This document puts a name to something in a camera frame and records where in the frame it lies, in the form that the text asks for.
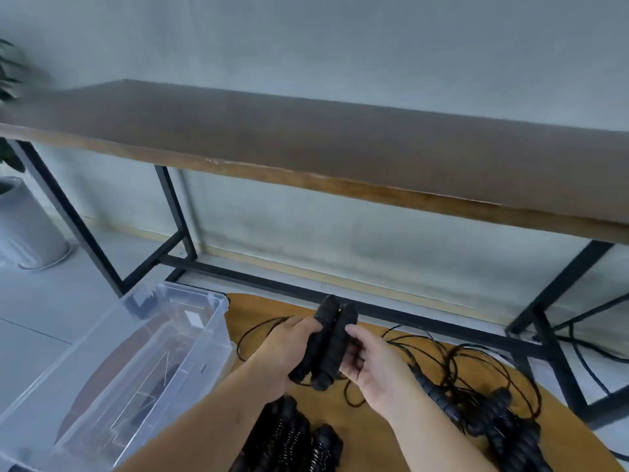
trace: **person's left hand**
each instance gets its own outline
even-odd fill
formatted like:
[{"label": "person's left hand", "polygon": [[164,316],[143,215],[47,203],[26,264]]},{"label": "person's left hand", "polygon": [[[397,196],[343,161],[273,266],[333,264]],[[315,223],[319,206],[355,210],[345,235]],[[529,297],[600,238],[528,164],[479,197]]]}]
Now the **person's left hand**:
[{"label": "person's left hand", "polygon": [[260,374],[265,385],[266,402],[281,397],[289,384],[288,374],[301,362],[308,338],[321,331],[321,324],[312,317],[290,317],[277,325],[244,367]]}]

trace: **sticker on plastic bin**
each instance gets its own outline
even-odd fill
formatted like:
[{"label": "sticker on plastic bin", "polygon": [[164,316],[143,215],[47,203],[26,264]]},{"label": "sticker on plastic bin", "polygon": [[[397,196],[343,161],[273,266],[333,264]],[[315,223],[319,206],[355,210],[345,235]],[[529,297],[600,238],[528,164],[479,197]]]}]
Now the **sticker on plastic bin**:
[{"label": "sticker on plastic bin", "polygon": [[205,326],[203,326],[203,322],[200,320],[199,313],[193,313],[192,311],[185,310],[185,316],[188,317],[188,321],[195,328],[205,328]]}]

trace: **hand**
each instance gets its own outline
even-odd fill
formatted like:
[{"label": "hand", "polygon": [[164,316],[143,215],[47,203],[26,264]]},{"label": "hand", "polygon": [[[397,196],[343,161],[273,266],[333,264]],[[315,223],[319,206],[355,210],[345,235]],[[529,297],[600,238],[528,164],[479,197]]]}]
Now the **hand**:
[{"label": "hand", "polygon": [[358,325],[347,325],[345,331],[354,340],[347,347],[341,373],[360,388],[374,411],[391,422],[396,406],[418,388],[413,373],[380,336]]},{"label": "hand", "polygon": [[308,338],[321,331],[321,324],[312,317],[290,317],[277,325],[243,367],[260,376],[265,402],[281,397],[289,384],[288,374],[306,353]]}]

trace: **black metal table frame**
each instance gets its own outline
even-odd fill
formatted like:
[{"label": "black metal table frame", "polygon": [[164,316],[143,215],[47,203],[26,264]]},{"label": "black metal table frame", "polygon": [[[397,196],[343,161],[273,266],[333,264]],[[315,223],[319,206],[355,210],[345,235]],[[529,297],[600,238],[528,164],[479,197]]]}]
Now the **black metal table frame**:
[{"label": "black metal table frame", "polygon": [[[166,195],[170,211],[172,212],[173,219],[177,226],[177,232],[166,240],[166,242],[143,261],[131,274],[122,279],[33,145],[29,142],[15,140],[9,140],[9,143],[27,167],[29,173],[33,175],[39,186],[53,203],[61,217],[66,221],[79,244],[85,249],[118,296],[124,295],[136,285],[146,273],[158,264],[174,268],[166,278],[166,281],[170,282],[177,282],[185,272],[191,271],[216,279],[227,280],[239,285],[246,285],[264,291],[278,293],[290,298],[310,301],[312,303],[320,303],[326,296],[326,293],[322,291],[289,285],[287,283],[281,283],[279,281],[219,268],[196,261],[198,256],[194,248],[193,239],[186,225],[184,214],[177,199],[168,169],[163,166],[155,166],[155,170],[157,171],[163,192]],[[169,254],[180,242],[184,244],[187,254],[186,258],[179,258]],[[629,386],[625,386],[612,393],[610,396],[592,404],[587,404],[583,392],[559,345],[555,331],[570,323],[611,308],[622,301],[626,301],[629,299],[629,294],[609,301],[604,305],[587,311],[557,326],[551,326],[549,324],[545,312],[546,309],[574,285],[587,270],[599,261],[612,246],[614,246],[614,244],[608,242],[591,241],[538,297],[507,326],[505,336],[487,333],[465,326],[453,325],[394,309],[370,305],[368,303],[357,301],[354,301],[354,303],[356,303],[359,312],[367,317],[413,328],[420,328],[431,333],[506,351],[512,355],[520,369],[530,375],[532,375],[532,372],[528,361],[529,357],[547,361],[553,368],[568,407],[585,421],[590,428],[596,429],[629,416]],[[520,334],[531,324],[537,331],[540,344],[525,341],[520,338]]]}]

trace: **potted plant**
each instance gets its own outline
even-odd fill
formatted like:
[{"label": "potted plant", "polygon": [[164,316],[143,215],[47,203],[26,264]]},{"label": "potted plant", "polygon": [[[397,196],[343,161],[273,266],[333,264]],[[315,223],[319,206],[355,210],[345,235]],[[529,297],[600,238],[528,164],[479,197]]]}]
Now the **potted plant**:
[{"label": "potted plant", "polygon": [[[7,76],[7,68],[24,66],[4,56],[13,45],[0,39],[0,103],[14,98],[13,88],[19,84]],[[4,137],[0,137],[0,164],[18,172],[26,171]],[[0,257],[22,269],[51,266],[70,253],[70,246],[52,223],[33,193],[19,177],[0,177]]]}]

